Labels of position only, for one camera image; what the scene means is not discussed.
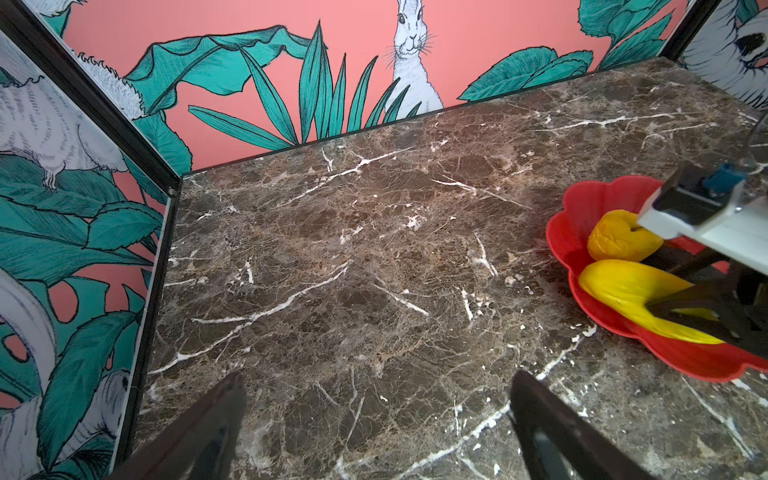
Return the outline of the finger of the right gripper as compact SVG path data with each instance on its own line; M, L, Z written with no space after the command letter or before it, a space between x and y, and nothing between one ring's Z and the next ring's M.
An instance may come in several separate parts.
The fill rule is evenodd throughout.
M698 253L691 253L665 245L641 263L682 279L720 279L729 270L725 256L708 247Z

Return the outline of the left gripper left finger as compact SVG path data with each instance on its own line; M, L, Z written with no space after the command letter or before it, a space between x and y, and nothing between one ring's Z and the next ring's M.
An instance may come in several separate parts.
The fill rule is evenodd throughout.
M227 479L245 406L243 373L233 371L109 477Z

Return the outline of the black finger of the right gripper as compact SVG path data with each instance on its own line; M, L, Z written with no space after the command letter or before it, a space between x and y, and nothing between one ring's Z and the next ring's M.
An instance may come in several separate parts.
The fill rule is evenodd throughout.
M646 304L654 316L694 329L765 359L767 284L711 281Z

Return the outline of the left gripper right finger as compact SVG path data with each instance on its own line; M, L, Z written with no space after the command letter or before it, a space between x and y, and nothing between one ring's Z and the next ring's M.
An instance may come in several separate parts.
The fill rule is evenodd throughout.
M651 475L583 420L544 384L520 370L510 414L532 479L649 479Z

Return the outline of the yellow oblong fake mango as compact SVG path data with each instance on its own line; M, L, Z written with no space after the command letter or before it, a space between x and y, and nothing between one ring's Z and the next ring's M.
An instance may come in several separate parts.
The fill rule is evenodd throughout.
M724 343L696 329L655 317L646 308L650 301L694 286L675 275L642 263L610 259L588 265L578 283L602 304L656 335L695 344Z

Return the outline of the yellow bumpy round fake fruit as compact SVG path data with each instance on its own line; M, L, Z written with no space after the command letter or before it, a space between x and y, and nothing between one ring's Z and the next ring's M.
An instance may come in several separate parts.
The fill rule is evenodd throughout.
M591 258L641 262L659 250L664 240L640 226L637 218L637 214L621 209L604 214L588 238Z

